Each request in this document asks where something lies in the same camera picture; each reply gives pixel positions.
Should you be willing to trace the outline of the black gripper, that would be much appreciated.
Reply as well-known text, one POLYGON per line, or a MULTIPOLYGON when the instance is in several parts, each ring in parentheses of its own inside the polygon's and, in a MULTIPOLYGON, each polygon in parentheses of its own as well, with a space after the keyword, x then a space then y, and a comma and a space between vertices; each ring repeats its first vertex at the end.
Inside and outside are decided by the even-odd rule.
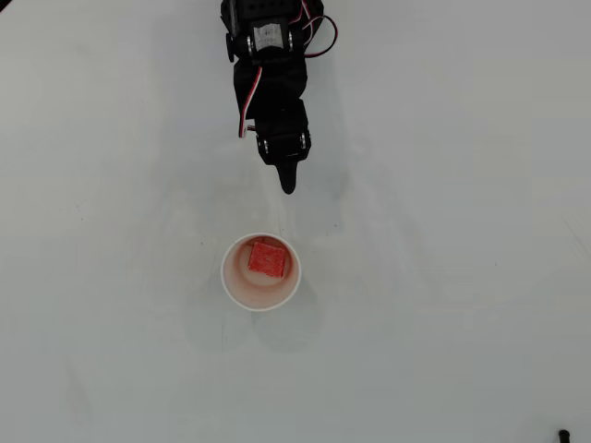
POLYGON ((297 165, 308 157, 311 139, 301 96, 308 82, 306 62, 234 65, 235 96, 239 110, 238 136, 256 133, 259 155, 274 165, 286 195, 296 190, 297 165))

